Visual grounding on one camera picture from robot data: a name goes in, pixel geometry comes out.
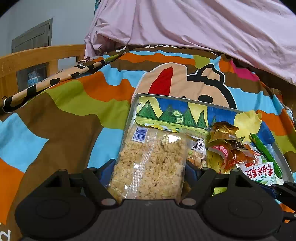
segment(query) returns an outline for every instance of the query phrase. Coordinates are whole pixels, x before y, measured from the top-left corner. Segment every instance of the pink cloth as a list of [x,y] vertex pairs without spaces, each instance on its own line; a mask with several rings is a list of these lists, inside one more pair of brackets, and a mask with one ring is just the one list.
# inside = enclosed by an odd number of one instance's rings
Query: pink cloth
[[296,85],[295,30],[278,0],[102,0],[85,56],[127,44],[216,50]]

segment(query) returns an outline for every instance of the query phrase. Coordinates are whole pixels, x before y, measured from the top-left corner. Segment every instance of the white wall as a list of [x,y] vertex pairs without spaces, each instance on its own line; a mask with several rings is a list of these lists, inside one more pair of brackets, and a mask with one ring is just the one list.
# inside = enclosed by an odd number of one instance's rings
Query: white wall
[[[0,18],[0,56],[11,53],[11,41],[53,18],[52,45],[83,44],[94,16],[95,0],[20,0]],[[59,69],[75,58],[59,60]]]

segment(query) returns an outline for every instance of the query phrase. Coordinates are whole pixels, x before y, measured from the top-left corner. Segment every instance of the wooden bed frame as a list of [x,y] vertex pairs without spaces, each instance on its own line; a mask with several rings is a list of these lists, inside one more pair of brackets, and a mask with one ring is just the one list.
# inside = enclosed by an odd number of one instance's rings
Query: wooden bed frame
[[85,44],[57,45],[35,48],[0,57],[0,101],[18,91],[16,72],[37,64],[46,63],[47,76],[58,72],[58,60],[76,57],[84,58]]

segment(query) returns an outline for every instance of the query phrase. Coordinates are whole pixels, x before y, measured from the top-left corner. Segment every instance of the cartoon face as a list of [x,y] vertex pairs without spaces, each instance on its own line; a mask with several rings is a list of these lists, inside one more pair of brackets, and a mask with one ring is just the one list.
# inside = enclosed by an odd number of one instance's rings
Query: cartoon face
[[142,77],[136,93],[187,98],[236,109],[233,96],[224,85],[224,74],[213,64],[207,64],[188,76],[185,65],[162,64]]

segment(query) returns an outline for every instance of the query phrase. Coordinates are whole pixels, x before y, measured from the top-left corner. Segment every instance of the white label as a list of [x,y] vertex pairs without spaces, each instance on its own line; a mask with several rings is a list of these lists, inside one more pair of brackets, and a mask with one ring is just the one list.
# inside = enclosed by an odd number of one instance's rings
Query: white label
[[240,164],[239,167],[241,168],[242,172],[247,175],[250,179],[254,181],[259,180],[271,180],[274,179],[274,164],[272,162],[252,165],[246,167],[245,164]]
[[132,140],[137,142],[145,142],[148,128],[137,126]]
[[204,154],[205,156],[207,155],[207,152],[205,150],[205,141],[201,138],[191,136],[195,139],[197,139],[196,143],[191,147],[192,150],[199,151],[200,153]]

